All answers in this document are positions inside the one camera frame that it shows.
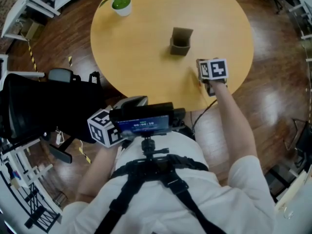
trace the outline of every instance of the table top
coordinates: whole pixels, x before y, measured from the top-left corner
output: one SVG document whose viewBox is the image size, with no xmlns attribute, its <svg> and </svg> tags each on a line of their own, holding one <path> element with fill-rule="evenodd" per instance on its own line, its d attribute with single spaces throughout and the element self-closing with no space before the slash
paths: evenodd
<svg viewBox="0 0 312 234">
<path fill-rule="evenodd" d="M 169 53 L 174 27 L 194 30 L 185 57 Z M 127 17 L 108 2 L 94 15 L 91 47 L 103 75 L 125 96 L 173 102 L 186 111 L 215 100 L 199 86 L 196 59 L 227 59 L 233 93 L 254 56 L 251 27 L 236 0 L 132 0 Z"/>
</svg>

